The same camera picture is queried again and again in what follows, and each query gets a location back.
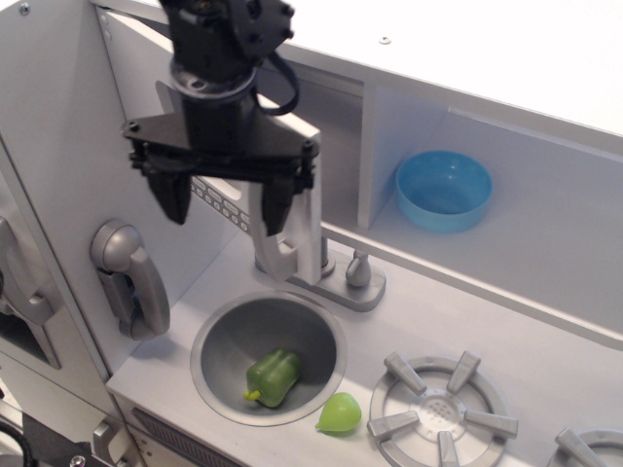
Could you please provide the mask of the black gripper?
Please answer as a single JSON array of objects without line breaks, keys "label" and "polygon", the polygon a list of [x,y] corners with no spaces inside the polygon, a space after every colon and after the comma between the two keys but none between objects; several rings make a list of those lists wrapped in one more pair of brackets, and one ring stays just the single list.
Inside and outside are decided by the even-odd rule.
[{"label": "black gripper", "polygon": [[280,106],[261,103],[255,87],[222,100],[182,94],[168,114],[130,120],[131,166],[148,180],[166,217],[183,225],[191,178],[207,175],[263,184],[262,220],[267,236],[280,234],[296,190],[314,185],[318,145],[285,124],[300,94]]}]

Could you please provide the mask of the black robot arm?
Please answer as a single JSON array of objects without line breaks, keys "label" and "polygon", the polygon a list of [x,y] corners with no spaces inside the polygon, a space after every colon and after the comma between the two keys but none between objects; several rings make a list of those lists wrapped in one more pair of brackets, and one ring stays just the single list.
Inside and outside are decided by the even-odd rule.
[{"label": "black robot arm", "polygon": [[300,87],[277,48],[292,38],[283,1],[164,1],[178,111],[128,121],[133,168],[166,217],[184,224],[191,179],[258,183],[266,234],[282,232],[293,198],[314,184],[319,146],[280,122]]}]

